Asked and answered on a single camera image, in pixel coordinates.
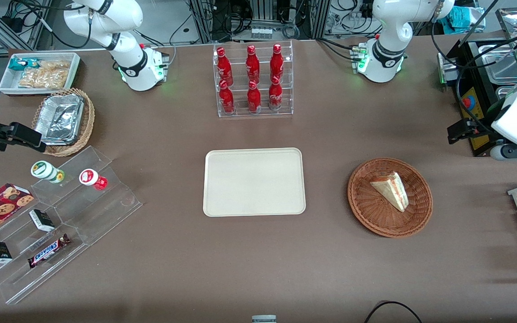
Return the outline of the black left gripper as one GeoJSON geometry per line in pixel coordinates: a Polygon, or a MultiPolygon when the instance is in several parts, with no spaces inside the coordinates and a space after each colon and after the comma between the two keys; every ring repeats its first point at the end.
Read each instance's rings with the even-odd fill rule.
{"type": "Polygon", "coordinates": [[[450,145],[464,139],[471,139],[480,136],[494,137],[495,131],[490,125],[476,123],[472,119],[460,119],[448,127],[448,143],[450,145]]]}

